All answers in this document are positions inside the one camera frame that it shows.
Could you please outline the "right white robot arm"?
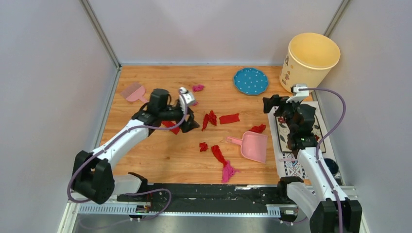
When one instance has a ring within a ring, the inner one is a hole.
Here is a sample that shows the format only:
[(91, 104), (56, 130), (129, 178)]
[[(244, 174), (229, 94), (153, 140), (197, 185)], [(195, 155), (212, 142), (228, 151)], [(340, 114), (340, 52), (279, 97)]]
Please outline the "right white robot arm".
[(316, 109), (289, 97), (263, 98), (263, 111), (275, 110), (274, 117), (285, 120), (289, 129), (288, 148), (309, 176), (313, 191), (300, 177), (281, 178), (277, 197), (283, 203), (294, 201), (309, 219), (312, 233), (358, 233), (362, 206), (341, 189), (327, 167), (315, 138)]

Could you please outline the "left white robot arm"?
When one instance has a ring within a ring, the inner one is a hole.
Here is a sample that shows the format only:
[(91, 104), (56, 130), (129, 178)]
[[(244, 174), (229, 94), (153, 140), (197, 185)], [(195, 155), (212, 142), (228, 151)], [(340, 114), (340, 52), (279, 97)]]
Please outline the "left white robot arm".
[(131, 195), (136, 201), (145, 200), (149, 189), (142, 184), (144, 178), (133, 172), (115, 176), (113, 168), (135, 145), (154, 131), (162, 131), (164, 121), (175, 122), (174, 126), (166, 128), (168, 131), (179, 128), (187, 133), (199, 128), (190, 109), (196, 103), (194, 94), (184, 87), (179, 88), (178, 93), (179, 98), (172, 105), (167, 90), (154, 89), (148, 103), (143, 104), (115, 136), (91, 152), (77, 153), (67, 187), (69, 200), (103, 204), (112, 195)]

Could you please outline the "pink hand brush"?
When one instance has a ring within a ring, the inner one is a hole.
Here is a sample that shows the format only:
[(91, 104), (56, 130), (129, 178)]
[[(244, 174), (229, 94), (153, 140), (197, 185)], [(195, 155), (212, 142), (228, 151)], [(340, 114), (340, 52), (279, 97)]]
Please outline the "pink hand brush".
[(148, 103), (149, 101), (144, 97), (146, 89), (141, 84), (134, 82), (126, 89), (124, 89), (120, 95), (125, 98), (128, 102), (142, 101), (143, 103)]

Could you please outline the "magenta paper scrap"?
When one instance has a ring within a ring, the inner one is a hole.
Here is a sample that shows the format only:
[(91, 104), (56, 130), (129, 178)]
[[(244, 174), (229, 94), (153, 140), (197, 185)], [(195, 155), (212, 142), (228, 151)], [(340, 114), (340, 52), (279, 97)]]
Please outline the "magenta paper scrap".
[(205, 88), (204, 85), (198, 84), (198, 85), (194, 85), (194, 86), (192, 87), (192, 91), (193, 91), (193, 92), (200, 92), (200, 91), (202, 91), (204, 88)]
[(222, 168), (222, 183), (229, 182), (230, 178), (237, 172), (240, 172), (240, 170), (231, 166), (230, 161), (225, 161)]

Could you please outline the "pink plastic dustpan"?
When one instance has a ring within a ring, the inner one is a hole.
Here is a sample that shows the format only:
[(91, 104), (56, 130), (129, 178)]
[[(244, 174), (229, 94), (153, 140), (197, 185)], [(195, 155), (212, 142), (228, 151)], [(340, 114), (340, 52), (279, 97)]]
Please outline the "pink plastic dustpan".
[(240, 153), (244, 158), (263, 164), (266, 163), (267, 135), (247, 131), (241, 139), (227, 136), (226, 141), (240, 145)]

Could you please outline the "red rectangular paper scrap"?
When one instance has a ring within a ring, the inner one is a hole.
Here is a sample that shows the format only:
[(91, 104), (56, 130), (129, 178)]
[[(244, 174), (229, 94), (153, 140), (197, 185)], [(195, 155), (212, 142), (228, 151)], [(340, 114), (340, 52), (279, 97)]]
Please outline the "red rectangular paper scrap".
[(240, 121), (239, 115), (240, 115), (239, 113), (235, 113), (235, 114), (221, 116), (219, 117), (219, 122), (220, 124), (230, 124), (230, 123), (239, 122)]

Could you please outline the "magenta paper scrap top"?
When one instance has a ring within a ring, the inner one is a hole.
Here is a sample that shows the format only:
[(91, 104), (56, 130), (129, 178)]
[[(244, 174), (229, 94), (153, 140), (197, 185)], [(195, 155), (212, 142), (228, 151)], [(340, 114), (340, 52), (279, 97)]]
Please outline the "magenta paper scrap top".
[(194, 85), (194, 86), (192, 87), (192, 91), (193, 91), (193, 92), (200, 92), (200, 91), (202, 91), (204, 88), (205, 88), (204, 85), (198, 84), (198, 85)]

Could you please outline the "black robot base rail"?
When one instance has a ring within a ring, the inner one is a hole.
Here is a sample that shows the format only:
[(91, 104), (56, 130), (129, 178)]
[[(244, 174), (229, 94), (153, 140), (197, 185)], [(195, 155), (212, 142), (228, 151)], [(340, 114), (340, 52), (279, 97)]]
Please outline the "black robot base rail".
[(292, 222), (298, 206), (284, 197), (276, 185), (150, 183), (142, 196), (118, 195), (119, 202), (150, 205), (150, 213), (211, 216), (277, 217)]

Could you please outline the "magenta paper scrap bottom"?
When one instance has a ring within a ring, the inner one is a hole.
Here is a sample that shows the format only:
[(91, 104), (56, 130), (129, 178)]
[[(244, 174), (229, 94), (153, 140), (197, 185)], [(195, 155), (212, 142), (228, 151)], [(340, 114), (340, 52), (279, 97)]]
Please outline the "magenta paper scrap bottom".
[(229, 182), (230, 178), (237, 172), (240, 172), (240, 170), (231, 166), (230, 161), (225, 161), (222, 168), (222, 183)]

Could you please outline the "red twisted paper scrap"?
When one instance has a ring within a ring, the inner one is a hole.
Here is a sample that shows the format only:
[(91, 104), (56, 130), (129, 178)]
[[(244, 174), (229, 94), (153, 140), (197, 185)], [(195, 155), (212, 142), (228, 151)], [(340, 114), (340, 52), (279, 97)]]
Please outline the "red twisted paper scrap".
[(202, 124), (202, 131), (207, 128), (208, 123), (211, 123), (214, 126), (217, 125), (217, 116), (215, 115), (213, 110), (210, 110), (208, 114), (205, 114)]

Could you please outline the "small red paper scrap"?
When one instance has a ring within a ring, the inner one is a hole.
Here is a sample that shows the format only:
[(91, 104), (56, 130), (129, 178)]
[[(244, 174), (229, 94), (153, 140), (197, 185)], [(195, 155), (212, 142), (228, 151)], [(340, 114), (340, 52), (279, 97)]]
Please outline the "small red paper scrap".
[(206, 142), (200, 142), (199, 143), (199, 148), (200, 148), (200, 152), (207, 151), (208, 150), (208, 144)]

